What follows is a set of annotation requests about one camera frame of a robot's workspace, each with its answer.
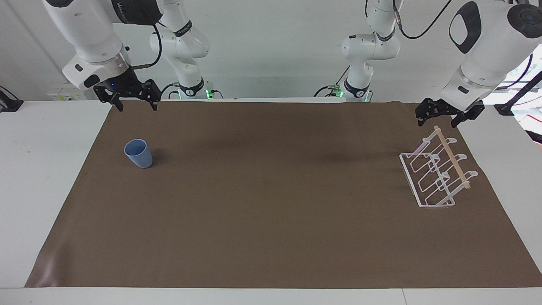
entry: white table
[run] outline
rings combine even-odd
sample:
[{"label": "white table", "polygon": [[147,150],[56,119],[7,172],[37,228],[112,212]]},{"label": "white table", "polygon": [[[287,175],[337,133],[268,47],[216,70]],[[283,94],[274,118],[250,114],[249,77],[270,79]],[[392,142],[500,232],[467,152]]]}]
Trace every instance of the white table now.
[{"label": "white table", "polygon": [[[340,100],[281,101],[334,103]],[[17,289],[24,286],[109,108],[98,101],[27,101],[19,112],[0,113],[0,287],[11,288],[0,290],[0,304],[36,300],[40,304],[74,303],[75,300],[80,304],[169,304],[173,301],[189,304],[542,303],[542,288]],[[542,151],[513,117],[501,117],[492,107],[477,120],[461,124],[459,129],[542,270],[542,197],[539,191]]]}]

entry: brown tablecloth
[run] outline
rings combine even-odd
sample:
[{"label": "brown tablecloth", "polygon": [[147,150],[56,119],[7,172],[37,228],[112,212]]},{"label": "brown tablecloth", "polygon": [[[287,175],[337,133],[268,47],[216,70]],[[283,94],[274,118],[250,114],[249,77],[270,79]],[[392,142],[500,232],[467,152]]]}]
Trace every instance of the brown tablecloth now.
[{"label": "brown tablecloth", "polygon": [[[415,107],[126,102],[26,287],[541,287],[450,118],[419,128]],[[398,155],[435,124],[480,176],[455,207],[424,209]],[[148,142],[151,168],[124,156],[133,138]]]}]

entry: white wall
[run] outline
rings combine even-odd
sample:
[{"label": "white wall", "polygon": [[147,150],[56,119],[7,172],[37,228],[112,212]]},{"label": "white wall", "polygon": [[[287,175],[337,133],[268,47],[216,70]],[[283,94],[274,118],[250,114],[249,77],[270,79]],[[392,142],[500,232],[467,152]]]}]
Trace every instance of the white wall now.
[{"label": "white wall", "polygon": [[[363,0],[185,2],[194,25],[211,42],[209,55],[198,61],[203,75],[226,97],[312,96],[318,88],[334,84],[347,67],[340,52],[343,38],[370,33]],[[422,39],[402,39],[397,58],[373,64],[375,99],[420,101],[438,94],[462,60],[448,37],[448,26],[465,2],[453,1]],[[444,1],[405,1],[405,31],[421,32],[443,5]],[[14,14],[4,9],[9,6]],[[3,0],[0,9],[0,83],[24,99],[43,99],[48,88],[62,84],[58,67],[72,58],[74,49],[55,28],[41,1]],[[12,23],[17,16],[24,24]],[[154,59],[149,47],[152,27],[116,24],[115,31],[131,47],[133,64]],[[159,86],[175,81],[166,61],[139,70],[138,75],[140,80],[155,79]]]}]

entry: blue cup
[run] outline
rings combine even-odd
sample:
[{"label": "blue cup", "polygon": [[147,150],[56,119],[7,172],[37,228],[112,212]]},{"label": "blue cup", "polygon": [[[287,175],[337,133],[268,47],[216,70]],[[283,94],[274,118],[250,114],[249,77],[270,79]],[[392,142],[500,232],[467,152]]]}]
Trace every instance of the blue cup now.
[{"label": "blue cup", "polygon": [[152,155],[147,142],[142,139],[134,139],[124,146],[124,154],[132,162],[141,167],[147,168],[152,165]]}]

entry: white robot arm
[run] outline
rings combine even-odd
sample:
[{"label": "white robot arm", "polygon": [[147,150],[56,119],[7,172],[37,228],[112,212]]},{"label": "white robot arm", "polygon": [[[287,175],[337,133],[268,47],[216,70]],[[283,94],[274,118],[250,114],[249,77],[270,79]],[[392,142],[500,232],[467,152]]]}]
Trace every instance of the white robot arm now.
[{"label": "white robot arm", "polygon": [[[403,0],[396,0],[399,9]],[[369,91],[373,68],[368,60],[392,59],[399,53],[401,43],[395,35],[395,12],[392,0],[374,1],[367,17],[372,34],[356,34],[344,39],[341,46],[348,59],[350,72],[341,84],[348,101],[361,101]]]},{"label": "white robot arm", "polygon": [[[162,35],[162,56],[166,58],[179,80],[183,99],[206,98],[205,81],[194,59],[209,53],[207,37],[198,31],[188,18],[182,0],[165,0],[164,15],[160,20],[169,31]],[[151,35],[151,48],[159,52],[158,38]]]},{"label": "white robot arm", "polygon": [[426,98],[416,109],[420,126],[440,115],[457,115],[453,127],[478,117],[482,99],[542,42],[542,9],[503,0],[470,1],[453,18],[449,35],[466,56],[440,99]]},{"label": "white robot arm", "polygon": [[160,89],[153,80],[137,79],[112,23],[153,26],[162,17],[162,0],[42,2],[60,32],[75,47],[75,56],[62,70],[72,84],[81,90],[92,87],[103,103],[111,103],[119,111],[120,97],[145,100],[156,110]]}]

